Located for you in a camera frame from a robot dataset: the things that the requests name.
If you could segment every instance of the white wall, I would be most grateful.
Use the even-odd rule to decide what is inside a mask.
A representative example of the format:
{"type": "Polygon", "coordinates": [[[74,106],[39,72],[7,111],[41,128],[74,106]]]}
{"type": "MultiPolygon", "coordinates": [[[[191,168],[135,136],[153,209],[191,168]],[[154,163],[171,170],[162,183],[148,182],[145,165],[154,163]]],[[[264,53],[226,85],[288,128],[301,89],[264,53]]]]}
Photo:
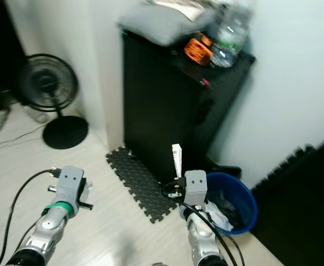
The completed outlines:
{"type": "Polygon", "coordinates": [[[256,1],[257,62],[209,155],[249,187],[297,146],[324,140],[324,1],[256,1]]]}
{"type": "Polygon", "coordinates": [[[74,69],[78,109],[100,138],[123,143],[122,51],[117,20],[138,0],[10,0],[26,54],[49,53],[74,69]]]}

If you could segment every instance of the light wooden floor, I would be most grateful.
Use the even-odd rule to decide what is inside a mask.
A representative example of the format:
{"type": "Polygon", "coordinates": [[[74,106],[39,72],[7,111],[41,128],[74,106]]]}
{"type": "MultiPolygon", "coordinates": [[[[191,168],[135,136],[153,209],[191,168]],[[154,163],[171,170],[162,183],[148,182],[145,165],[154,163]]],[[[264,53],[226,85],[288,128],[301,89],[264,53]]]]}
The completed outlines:
{"type": "MultiPolygon", "coordinates": [[[[0,142],[38,126],[15,105],[0,133],[0,142]]],[[[108,150],[92,130],[83,143],[69,150],[49,148],[43,143],[41,132],[39,129],[0,148],[0,252],[8,211],[23,182],[38,171],[73,165],[82,168],[88,180],[93,181],[88,202],[94,208],[81,209],[69,221],[49,266],[150,266],[156,262],[168,266],[193,265],[185,222],[178,211],[172,211],[162,222],[151,224],[107,164],[108,150]]],[[[54,194],[47,192],[47,187],[56,183],[57,179],[42,175],[22,192],[14,210],[2,265],[12,255],[24,231],[50,204],[54,194]]],[[[238,236],[236,240],[247,266],[282,265],[251,234],[238,236]]],[[[235,248],[231,250],[239,262],[235,248]]]]}

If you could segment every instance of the orange object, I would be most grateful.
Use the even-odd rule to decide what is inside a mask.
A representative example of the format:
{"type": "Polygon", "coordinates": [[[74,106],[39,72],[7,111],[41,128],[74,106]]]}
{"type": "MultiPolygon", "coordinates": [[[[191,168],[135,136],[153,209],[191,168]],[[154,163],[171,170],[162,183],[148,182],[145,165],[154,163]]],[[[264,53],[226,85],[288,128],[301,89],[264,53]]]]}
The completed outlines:
{"type": "Polygon", "coordinates": [[[204,66],[210,62],[212,57],[211,46],[211,40],[199,32],[195,38],[188,42],[184,52],[193,61],[204,66]]]}

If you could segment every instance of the fan base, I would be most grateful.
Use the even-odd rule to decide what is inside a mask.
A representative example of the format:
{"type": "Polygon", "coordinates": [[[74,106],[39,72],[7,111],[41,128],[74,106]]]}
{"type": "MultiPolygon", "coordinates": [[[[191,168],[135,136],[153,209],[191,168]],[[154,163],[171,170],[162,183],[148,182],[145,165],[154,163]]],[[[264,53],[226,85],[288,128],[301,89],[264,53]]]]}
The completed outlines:
{"type": "Polygon", "coordinates": [[[80,144],[87,134],[88,124],[84,119],[62,116],[47,124],[42,137],[51,148],[64,150],[80,144]]]}

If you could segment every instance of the black floor fan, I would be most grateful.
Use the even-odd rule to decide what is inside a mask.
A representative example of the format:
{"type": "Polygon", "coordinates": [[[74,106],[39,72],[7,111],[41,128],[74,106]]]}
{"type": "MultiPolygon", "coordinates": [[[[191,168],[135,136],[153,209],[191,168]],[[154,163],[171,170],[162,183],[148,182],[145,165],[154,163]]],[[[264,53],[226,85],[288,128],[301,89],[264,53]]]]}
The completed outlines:
{"type": "Polygon", "coordinates": [[[50,54],[27,57],[20,78],[20,90],[28,106],[42,112],[57,112],[44,131],[45,143],[54,149],[68,149],[80,144],[88,134],[87,122],[77,116],[63,116],[77,95],[78,83],[72,68],[50,54]]]}

